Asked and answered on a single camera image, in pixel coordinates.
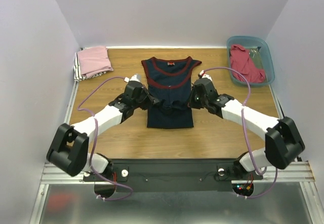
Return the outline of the navy jersey tank top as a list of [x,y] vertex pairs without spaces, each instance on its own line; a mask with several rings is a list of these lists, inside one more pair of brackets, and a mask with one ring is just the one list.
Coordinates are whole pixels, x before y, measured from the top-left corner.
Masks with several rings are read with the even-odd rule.
[[147,127],[156,129],[193,128],[188,106],[192,71],[202,64],[190,56],[180,60],[151,57],[142,60],[149,93],[158,100],[148,109]]

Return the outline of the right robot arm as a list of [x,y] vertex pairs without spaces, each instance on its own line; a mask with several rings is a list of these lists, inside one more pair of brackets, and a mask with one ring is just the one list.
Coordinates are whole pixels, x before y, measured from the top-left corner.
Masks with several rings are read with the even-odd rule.
[[244,135],[251,131],[265,146],[248,151],[236,158],[231,168],[234,179],[241,179],[250,173],[263,175],[267,167],[286,169],[304,150],[305,144],[293,119],[282,119],[262,114],[240,103],[228,94],[219,94],[211,79],[200,78],[191,86],[188,106],[206,109],[210,114],[242,126]]

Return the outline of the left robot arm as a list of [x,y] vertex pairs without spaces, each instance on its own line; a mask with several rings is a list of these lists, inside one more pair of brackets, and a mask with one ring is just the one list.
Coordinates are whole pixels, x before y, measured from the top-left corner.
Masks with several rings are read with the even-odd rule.
[[129,81],[124,93],[101,111],[79,123],[60,125],[55,133],[46,159],[70,176],[82,171],[93,172],[101,180],[112,177],[109,160],[99,154],[89,153],[89,144],[109,128],[119,125],[140,108],[147,110],[159,100],[151,95],[139,81]]

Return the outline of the red tank top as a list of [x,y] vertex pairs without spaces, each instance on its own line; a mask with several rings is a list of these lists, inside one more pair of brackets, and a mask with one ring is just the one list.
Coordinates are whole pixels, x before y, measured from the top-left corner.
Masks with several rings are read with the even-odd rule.
[[257,68],[250,57],[250,49],[242,45],[231,45],[230,66],[243,75],[249,83],[262,83],[266,79],[265,71]]

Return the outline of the pink folded tank top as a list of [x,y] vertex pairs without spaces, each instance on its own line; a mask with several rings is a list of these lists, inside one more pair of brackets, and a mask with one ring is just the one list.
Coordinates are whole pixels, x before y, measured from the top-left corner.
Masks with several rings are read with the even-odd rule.
[[96,46],[83,49],[76,53],[80,63],[81,74],[91,77],[99,72],[113,71],[105,46]]

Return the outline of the striped folded tank top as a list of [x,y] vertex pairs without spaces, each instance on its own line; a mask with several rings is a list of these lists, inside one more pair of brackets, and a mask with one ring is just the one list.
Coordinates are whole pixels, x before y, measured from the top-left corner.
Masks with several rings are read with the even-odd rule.
[[81,70],[80,70],[80,63],[78,61],[77,55],[75,56],[73,70],[74,70],[74,77],[73,78],[77,82],[84,81],[84,80],[87,80],[87,79],[96,78],[96,77],[102,76],[102,75],[107,73],[106,71],[99,72],[99,73],[94,74],[91,77],[87,77],[85,75],[82,75]]

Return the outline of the teal plastic bin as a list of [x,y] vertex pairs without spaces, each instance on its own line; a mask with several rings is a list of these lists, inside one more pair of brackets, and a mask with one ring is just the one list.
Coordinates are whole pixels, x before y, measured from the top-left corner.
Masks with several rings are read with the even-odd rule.
[[232,36],[227,40],[227,60],[228,67],[230,66],[230,47],[233,44],[239,44],[246,49],[258,47],[261,55],[263,70],[265,71],[266,79],[262,83],[249,83],[251,87],[263,87],[270,85],[275,79],[275,73],[272,63],[270,50],[265,41],[253,36]]

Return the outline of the green garment in bin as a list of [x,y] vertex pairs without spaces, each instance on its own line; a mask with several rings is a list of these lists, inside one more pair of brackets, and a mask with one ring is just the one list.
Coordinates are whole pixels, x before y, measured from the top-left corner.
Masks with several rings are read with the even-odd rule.
[[252,59],[256,68],[263,69],[261,55],[260,55],[260,51],[259,51],[258,47],[250,48],[249,56]]

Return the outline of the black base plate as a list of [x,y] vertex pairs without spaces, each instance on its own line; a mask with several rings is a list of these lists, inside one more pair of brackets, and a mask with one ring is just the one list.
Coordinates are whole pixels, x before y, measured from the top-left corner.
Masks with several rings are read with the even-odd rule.
[[232,181],[262,180],[233,158],[113,159],[102,174],[134,192],[230,192]]

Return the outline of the aluminium frame rail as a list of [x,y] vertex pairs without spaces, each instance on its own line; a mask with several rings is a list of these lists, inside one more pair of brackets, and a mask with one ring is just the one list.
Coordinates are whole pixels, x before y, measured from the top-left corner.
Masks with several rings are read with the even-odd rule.
[[[255,175],[254,183],[273,182],[275,177],[275,168],[268,167],[263,176]],[[314,176],[307,162],[293,162],[285,170],[278,170],[277,182],[314,182]],[[90,179],[88,173],[79,173],[71,177],[52,164],[46,164],[43,169],[41,184],[102,184],[103,181]]]

